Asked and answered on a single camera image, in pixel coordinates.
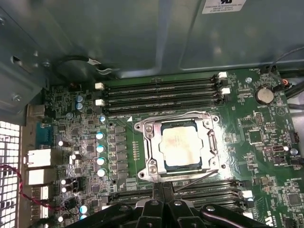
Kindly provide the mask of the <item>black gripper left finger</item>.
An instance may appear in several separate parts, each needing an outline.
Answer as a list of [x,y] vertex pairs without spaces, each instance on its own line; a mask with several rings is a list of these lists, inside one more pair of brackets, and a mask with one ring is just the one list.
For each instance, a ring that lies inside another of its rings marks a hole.
[[155,183],[152,199],[139,202],[132,208],[125,203],[118,203],[93,215],[83,218],[69,228],[162,228],[164,227],[164,192],[163,184]]

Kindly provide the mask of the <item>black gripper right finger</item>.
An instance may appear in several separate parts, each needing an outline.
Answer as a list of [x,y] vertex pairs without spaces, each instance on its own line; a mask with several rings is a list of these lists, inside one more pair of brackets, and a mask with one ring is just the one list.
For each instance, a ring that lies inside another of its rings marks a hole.
[[171,182],[163,183],[164,216],[170,228],[263,228],[264,224],[216,204],[196,210],[174,197]]

